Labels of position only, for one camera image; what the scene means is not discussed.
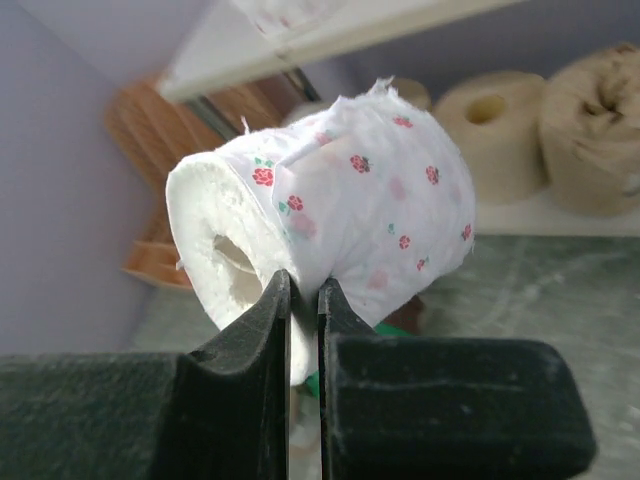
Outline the brown paper roll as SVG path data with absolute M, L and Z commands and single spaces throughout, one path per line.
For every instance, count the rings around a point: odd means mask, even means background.
M 551 192 L 575 213 L 639 206 L 639 48 L 595 52 L 547 82 L 539 137 Z

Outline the bare tan paper roll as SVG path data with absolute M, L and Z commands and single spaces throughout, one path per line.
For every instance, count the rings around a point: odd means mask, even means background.
M 431 97 L 427 88 L 417 80 L 407 78 L 394 78 L 391 85 L 397 90 L 398 95 L 420 110 L 430 111 L 432 107 Z

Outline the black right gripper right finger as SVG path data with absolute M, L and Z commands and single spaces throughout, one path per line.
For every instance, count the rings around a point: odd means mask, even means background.
M 336 280 L 318 305 L 326 479 L 569 479 L 597 453 L 559 352 L 532 340 L 382 336 Z

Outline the white dotted roll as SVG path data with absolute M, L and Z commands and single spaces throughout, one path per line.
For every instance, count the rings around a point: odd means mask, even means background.
M 342 0 L 234 0 L 241 12 L 265 36 L 298 31 L 331 17 L 347 4 Z
M 299 291 L 295 386 L 318 368 L 326 280 L 375 326 L 457 269 L 474 244 L 474 187 L 460 151 L 387 79 L 288 126 L 185 157 L 165 198 L 180 266 L 217 328 L 288 271 Z

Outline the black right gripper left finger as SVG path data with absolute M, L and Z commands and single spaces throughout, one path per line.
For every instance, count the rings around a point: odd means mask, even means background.
M 1 360 L 5 479 L 283 479 L 291 280 L 189 353 Z

